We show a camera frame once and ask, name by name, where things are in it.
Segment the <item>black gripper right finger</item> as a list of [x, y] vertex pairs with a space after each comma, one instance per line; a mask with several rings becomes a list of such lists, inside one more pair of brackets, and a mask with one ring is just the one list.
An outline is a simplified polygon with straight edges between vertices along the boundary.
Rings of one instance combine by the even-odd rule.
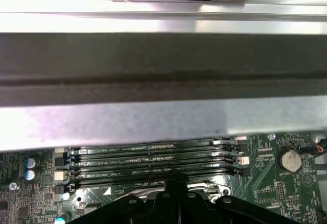
[[278, 215], [234, 196], [214, 204], [188, 190], [189, 179], [179, 176], [179, 223], [278, 223]]

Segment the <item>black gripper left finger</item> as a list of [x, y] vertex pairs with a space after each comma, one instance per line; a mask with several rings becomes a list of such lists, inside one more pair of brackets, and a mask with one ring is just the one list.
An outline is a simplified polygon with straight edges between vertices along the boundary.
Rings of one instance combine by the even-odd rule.
[[128, 195], [71, 223], [179, 223], [178, 186], [177, 178], [168, 178], [153, 200]]

